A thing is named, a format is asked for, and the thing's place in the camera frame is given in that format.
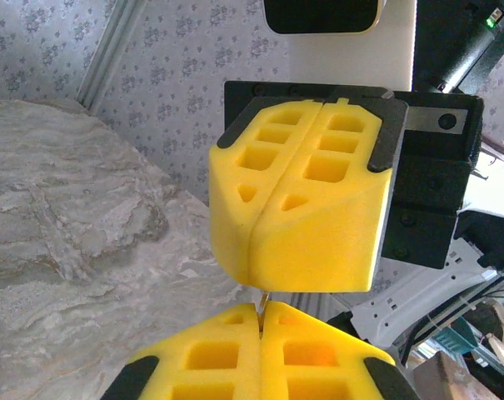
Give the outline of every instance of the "beige marble surface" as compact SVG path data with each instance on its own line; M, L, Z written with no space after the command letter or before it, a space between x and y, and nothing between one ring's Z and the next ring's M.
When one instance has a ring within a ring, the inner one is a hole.
M207 208L99 120L0 102L0 399L99 398L139 348L250 298Z

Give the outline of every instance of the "floral wallpaper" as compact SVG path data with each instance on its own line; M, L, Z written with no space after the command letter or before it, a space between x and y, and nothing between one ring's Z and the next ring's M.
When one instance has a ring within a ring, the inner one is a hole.
M0 0L0 98L74 98L116 0Z
M239 78L288 80L287 42L268 30L262 0L154 0L97 115L206 202L223 83Z
M483 134L498 143L504 141L504 56L489 74L479 96L485 99Z

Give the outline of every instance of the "marble countertop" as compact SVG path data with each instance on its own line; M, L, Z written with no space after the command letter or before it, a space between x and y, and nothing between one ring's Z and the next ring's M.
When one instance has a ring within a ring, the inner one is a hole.
M207 207L95 117L0 102L0 399L96 399L139 348L251 300Z

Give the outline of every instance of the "yellow foam block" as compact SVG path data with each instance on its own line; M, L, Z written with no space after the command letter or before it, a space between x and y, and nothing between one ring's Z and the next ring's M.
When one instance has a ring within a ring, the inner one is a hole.
M147 358L158 363L135 397L129 390L143 372L132 366ZM365 358L394 365L382 350L280 302L267 304L260 338L254 306L243 304L143 349L104 399L382 399Z
M381 119L346 101L263 112L270 119L258 114L231 147L210 153L215 257L263 290L369 290L392 179L390 169L367 169ZM278 113L292 125L272 125Z

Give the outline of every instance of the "cardboard box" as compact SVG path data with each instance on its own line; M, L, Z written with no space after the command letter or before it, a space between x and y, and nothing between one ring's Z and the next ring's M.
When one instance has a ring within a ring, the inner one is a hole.
M498 400L444 352L416 367L413 375L422 400Z

